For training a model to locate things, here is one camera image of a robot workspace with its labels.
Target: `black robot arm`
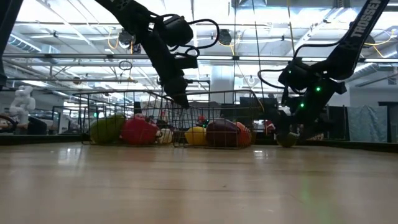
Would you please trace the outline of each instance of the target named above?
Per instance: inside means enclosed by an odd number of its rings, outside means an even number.
[[[183,78],[182,70],[197,68],[199,49],[211,47],[217,43],[220,33],[217,23],[206,19],[217,28],[214,42],[207,46],[194,47],[187,44],[193,38],[190,24],[195,21],[188,23],[183,17],[175,14],[158,16],[133,0],[96,0],[96,2],[111,12],[128,33],[136,36],[136,44],[141,44],[146,51],[166,94],[181,106],[188,107],[185,96],[188,84]],[[184,54],[171,54],[168,46],[173,47],[172,50],[176,50],[179,46],[188,47],[188,50]],[[196,55],[189,55],[188,52],[191,50],[194,50]]]
[[[336,82],[336,80],[342,81],[352,76],[361,49],[388,2],[389,0],[367,0],[355,21],[351,23],[348,32],[337,43],[304,44],[297,49],[293,60],[280,74],[279,82],[283,86],[273,85],[273,87],[284,89],[282,104],[288,106],[292,113],[290,116],[278,110],[269,113],[278,134],[288,135],[291,124],[313,126],[333,94],[346,92],[345,83]],[[304,64],[301,58],[297,57],[298,51],[302,47],[331,47],[334,45],[336,45],[335,49],[326,60],[313,65]],[[269,85],[261,77],[263,71],[266,70],[259,72],[259,78]],[[299,96],[290,97],[289,88]]]

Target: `wire basket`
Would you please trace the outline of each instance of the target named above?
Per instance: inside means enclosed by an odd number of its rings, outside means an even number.
[[[193,101],[188,109],[172,108],[175,147],[238,149],[255,142],[255,120],[264,108],[253,91],[188,93],[187,97]],[[216,101],[195,101],[206,98]]]
[[[145,90],[74,94],[79,99],[78,123],[89,135],[83,144],[157,146],[171,144],[169,125],[174,103]]]

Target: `white statue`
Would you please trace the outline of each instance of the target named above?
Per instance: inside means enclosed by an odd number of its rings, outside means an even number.
[[[76,120],[72,119],[70,116],[66,116],[66,118],[70,122],[70,129],[80,129],[80,125]]]
[[[21,125],[28,125],[29,123],[29,112],[36,108],[36,101],[30,97],[33,88],[31,86],[20,86],[15,91],[14,101],[10,106],[10,115],[18,116],[19,123]]]

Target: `ceiling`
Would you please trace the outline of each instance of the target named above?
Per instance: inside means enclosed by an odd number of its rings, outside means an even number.
[[[254,58],[247,61],[199,60],[198,69],[184,70],[186,78],[210,80],[214,66],[234,66],[235,89],[252,88],[260,91],[261,84],[256,78],[259,65],[255,56],[291,57],[292,46],[296,49],[304,43],[336,42],[348,30],[349,22],[354,20],[364,1],[361,3],[351,1],[351,6],[354,6],[352,8],[333,7],[335,4],[333,0],[292,1],[290,19],[286,2],[281,0],[254,0],[254,11],[252,7],[249,7],[250,0],[237,0],[240,2],[238,7],[233,7],[234,1],[231,0],[139,0],[138,2],[156,14],[179,14],[187,21],[213,19],[220,25],[220,29],[229,30],[234,39],[230,46],[216,44],[209,49],[201,50],[201,55],[253,56]],[[398,41],[395,33],[398,27],[396,5],[398,3],[390,1],[391,10],[382,14],[371,33],[377,44],[389,41],[377,47],[363,49],[362,57],[396,56],[396,50],[394,53]],[[39,58],[5,58],[5,63],[8,65],[7,75],[20,78],[30,77],[30,75],[49,78],[50,70],[52,70],[52,78],[63,80],[80,77],[96,80],[78,85],[71,82],[47,82],[45,85],[37,85],[38,88],[56,87],[61,89],[61,92],[69,88],[75,90],[96,88],[159,90],[160,87],[156,84],[156,71],[147,58],[138,59],[139,55],[137,55],[137,58],[129,59],[128,65],[131,63],[132,68],[126,71],[119,68],[119,63],[124,59],[79,58],[82,54],[130,54],[129,50],[120,45],[113,49],[121,28],[115,17],[94,0],[48,0],[47,2],[24,0],[12,32],[13,36],[37,47],[40,50],[38,53],[48,53],[43,51],[44,47],[52,46],[57,53],[75,54],[75,56],[57,59],[58,64],[53,65],[52,68],[49,61]],[[214,25],[201,22],[192,26],[192,29],[195,37],[191,44],[200,46],[212,43],[212,35],[216,32]],[[9,53],[29,53],[12,44],[9,44],[6,50]],[[303,48],[299,56],[327,57],[332,50],[333,47]],[[284,68],[287,61],[264,60],[261,68]],[[279,73],[264,75],[271,83],[277,84]],[[127,82],[129,77],[138,82]],[[366,78],[371,80],[372,75],[367,75]],[[124,82],[118,83],[116,79],[124,80]],[[277,91],[268,86],[264,88],[266,91]],[[194,83],[188,89],[208,90],[208,84]]]

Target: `cable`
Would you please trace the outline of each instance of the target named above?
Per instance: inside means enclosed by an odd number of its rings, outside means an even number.
[[[130,41],[130,54],[134,53],[133,47],[134,47],[134,44],[132,44],[132,41]]]
[[[183,53],[183,54],[176,53],[176,55],[183,55],[183,56],[186,56],[186,57],[196,57],[197,58],[200,55],[200,51],[199,51],[200,49],[207,49],[207,48],[210,48],[210,47],[212,47],[212,46],[217,44],[218,40],[220,39],[220,27],[218,26],[218,24],[212,19],[199,19],[199,20],[196,20],[196,21],[189,22],[188,24],[192,25],[192,24],[195,24],[195,23],[198,23],[198,22],[210,22],[210,23],[212,23],[212,24],[214,24],[216,26],[217,36],[216,36],[214,42],[211,43],[211,44],[204,45],[204,46],[199,46],[199,47],[195,47],[195,46],[192,46],[192,45],[176,46],[171,51],[176,50],[178,47],[188,47],[188,49],[185,51],[185,53]],[[188,52],[191,51],[191,50],[196,51],[197,54],[195,56],[189,55]]]
[[[340,39],[339,41],[332,43],[332,44],[303,44],[297,48],[296,52],[294,53],[293,59],[295,59],[297,57],[297,54],[299,53],[300,49],[303,47],[332,47],[332,46],[340,44],[342,39]]]
[[[391,31],[391,35],[390,38],[384,42],[381,43],[377,43],[377,44],[370,44],[370,43],[365,43],[366,45],[370,45],[370,46],[378,46],[378,45],[382,45],[382,44],[386,44],[388,42],[390,42],[390,40],[392,39],[392,36],[394,35],[394,30]]]
[[[240,34],[238,35],[238,40],[237,40],[237,42],[235,42],[235,44],[225,45],[225,44],[222,44],[220,41],[218,41],[218,43],[219,43],[221,46],[224,46],[224,47],[231,47],[232,55],[235,56],[235,52],[234,52],[233,47],[235,47],[235,45],[236,45],[239,41],[240,41]]]
[[[109,29],[108,45],[109,45],[110,48],[116,49],[116,48],[119,46],[119,36],[120,36],[120,33],[118,33],[118,38],[116,39],[116,45],[115,45],[114,47],[111,45],[111,39],[110,39],[110,38],[111,38],[111,34],[112,34],[112,30]]]
[[[252,3],[252,8],[253,8],[253,16],[254,16],[254,28],[255,28],[255,30],[256,30],[256,39],[257,39],[257,54],[258,54],[258,57],[259,57],[259,68],[260,68],[260,71],[261,71],[261,59],[260,59],[260,45],[259,45],[259,34],[258,34],[258,32],[257,32],[257,20],[256,20],[256,10],[255,10],[255,8],[254,8],[254,0],[251,0],[251,3]],[[264,97],[264,88],[263,88],[263,86],[262,86],[262,83],[264,82],[264,83],[267,83],[267,82],[265,82],[265,80],[264,79],[262,79],[262,77],[260,77],[259,76],[259,79],[262,81],[262,82],[260,82],[260,84],[261,84],[261,92],[262,92],[262,97],[263,98],[265,98]]]
[[[209,44],[209,45],[200,46],[200,47],[198,47],[198,49],[206,49],[206,48],[209,48],[209,47],[212,47],[212,46],[216,45],[218,40],[220,39],[220,27],[218,26],[218,24],[213,19],[199,19],[199,20],[195,20],[195,21],[189,22],[188,24],[192,25],[192,24],[195,24],[195,23],[198,23],[198,22],[210,22],[210,23],[214,24],[214,26],[216,26],[216,30],[217,30],[217,36],[216,36],[214,42],[212,44]]]
[[[287,0],[287,14],[289,15],[290,36],[292,38],[292,50],[293,50],[293,54],[295,54],[294,41],[293,41],[292,19],[290,17],[290,1],[289,0]]]
[[[373,48],[376,50],[376,52],[377,52],[382,58],[385,58],[385,56],[379,51],[379,49],[377,49],[376,46],[373,45]]]
[[[230,46],[230,47],[231,47],[232,55],[235,56],[235,52],[234,52],[233,46]]]
[[[265,79],[263,79],[262,75],[261,75],[262,72],[281,72],[283,70],[284,70],[284,68],[283,69],[263,69],[263,70],[260,70],[259,72],[257,72],[257,76],[259,77],[259,79],[263,83],[265,83],[265,84],[267,84],[267,85],[269,85],[269,86],[271,86],[273,88],[277,88],[277,89],[283,90],[285,88],[284,86],[277,86],[277,85],[271,84],[271,83],[265,81]]]

